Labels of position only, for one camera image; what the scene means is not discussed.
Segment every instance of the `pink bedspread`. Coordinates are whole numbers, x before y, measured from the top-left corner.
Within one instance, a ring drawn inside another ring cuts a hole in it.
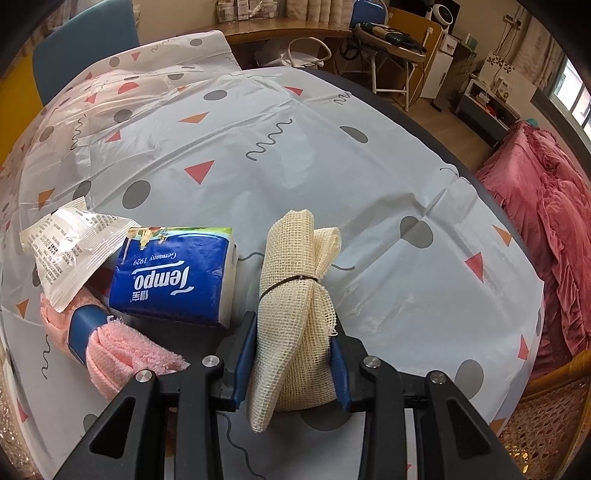
[[[552,134],[526,122],[476,177],[519,230],[545,283],[536,378],[590,346],[591,193]]]

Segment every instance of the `plastic packet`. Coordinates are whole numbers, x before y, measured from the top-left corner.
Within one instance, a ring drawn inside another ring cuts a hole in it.
[[[237,257],[231,228],[132,228],[119,252],[109,306],[228,328]]]
[[[123,244],[128,218],[89,212],[81,197],[45,215],[20,233],[23,251],[33,253],[51,306],[63,312],[84,283]]]

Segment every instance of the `window frame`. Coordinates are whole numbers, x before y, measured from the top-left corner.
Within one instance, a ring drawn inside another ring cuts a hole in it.
[[[581,82],[581,88],[579,89],[576,99],[573,102],[573,106],[570,109],[567,109],[566,106],[562,103],[562,101],[555,94],[555,91],[556,91],[558,85],[561,83],[561,81],[563,81],[562,77],[564,75],[564,70],[567,66],[567,62],[568,62],[568,58],[565,56],[562,61],[562,64],[560,65],[560,70],[558,71],[558,75],[556,76],[555,81],[550,84],[550,88],[548,89],[549,91],[547,92],[547,96],[548,96],[549,100],[554,104],[554,106],[560,111],[560,113],[562,113],[562,115],[566,118],[568,123],[575,130],[575,132],[580,137],[580,139],[583,141],[585,146],[587,146],[587,149],[591,150],[591,138],[589,138],[589,136],[587,135],[587,133],[584,130],[585,126],[588,125],[589,122],[591,121],[591,108],[589,106],[587,106],[587,115],[586,115],[582,125],[579,124],[579,122],[577,121],[577,119],[573,115],[574,109],[577,108],[579,100],[581,99],[581,97],[583,96],[583,92],[585,91],[585,84],[583,82]]]

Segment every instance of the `rattan chair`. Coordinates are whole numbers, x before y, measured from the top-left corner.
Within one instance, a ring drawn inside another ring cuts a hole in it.
[[[590,390],[591,351],[527,385],[500,436],[527,480],[562,477],[591,429]]]

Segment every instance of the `pink towel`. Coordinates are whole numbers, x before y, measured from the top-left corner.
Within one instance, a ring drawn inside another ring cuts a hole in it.
[[[41,294],[41,318],[47,334],[58,348],[73,357],[68,348],[68,331],[74,311],[84,305],[103,305],[83,287],[62,313],[57,313]],[[99,392],[112,400],[138,371],[150,369],[157,375],[184,370],[189,366],[176,353],[156,345],[137,330],[120,321],[95,330],[86,347],[86,366]]]

